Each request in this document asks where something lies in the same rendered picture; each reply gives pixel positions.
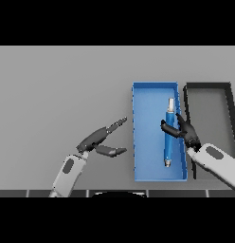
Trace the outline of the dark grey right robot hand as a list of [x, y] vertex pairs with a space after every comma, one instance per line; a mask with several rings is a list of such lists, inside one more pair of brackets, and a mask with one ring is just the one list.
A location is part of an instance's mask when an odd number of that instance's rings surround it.
[[178, 129], [168, 125], [164, 120], [162, 120], [160, 124], [161, 130], [175, 138], [183, 138], [185, 145], [197, 152], [202, 145], [194, 127], [188, 121], [185, 121], [178, 113], [176, 113], [176, 117], [179, 124]]

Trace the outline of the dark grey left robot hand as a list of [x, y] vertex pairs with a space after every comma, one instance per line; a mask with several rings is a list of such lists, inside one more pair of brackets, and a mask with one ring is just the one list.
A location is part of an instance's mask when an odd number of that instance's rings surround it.
[[109, 127], [102, 127], [91, 135], [86, 137], [78, 146], [77, 150], [79, 153], [83, 154], [84, 152], [91, 152], [96, 150], [100, 155], [104, 155], [109, 158], [116, 157], [127, 151], [126, 148], [112, 148], [105, 145], [102, 145], [103, 141], [111, 135], [116, 129], [122, 126], [127, 121], [127, 118], [124, 117], [118, 121], [115, 121]]

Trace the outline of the dark grey bin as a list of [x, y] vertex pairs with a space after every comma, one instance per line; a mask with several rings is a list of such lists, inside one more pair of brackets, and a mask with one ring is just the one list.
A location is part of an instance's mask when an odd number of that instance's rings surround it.
[[186, 83], [183, 92], [187, 120], [201, 143], [212, 143], [235, 159], [235, 103], [231, 83]]

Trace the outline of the blue bin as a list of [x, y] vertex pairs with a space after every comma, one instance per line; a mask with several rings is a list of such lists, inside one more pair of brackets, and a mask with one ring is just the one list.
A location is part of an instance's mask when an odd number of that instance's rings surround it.
[[169, 98], [180, 114], [177, 82], [133, 82], [133, 144], [135, 181], [186, 181], [186, 147], [182, 138], [172, 139], [172, 163], [165, 166], [165, 133], [160, 124], [166, 119]]

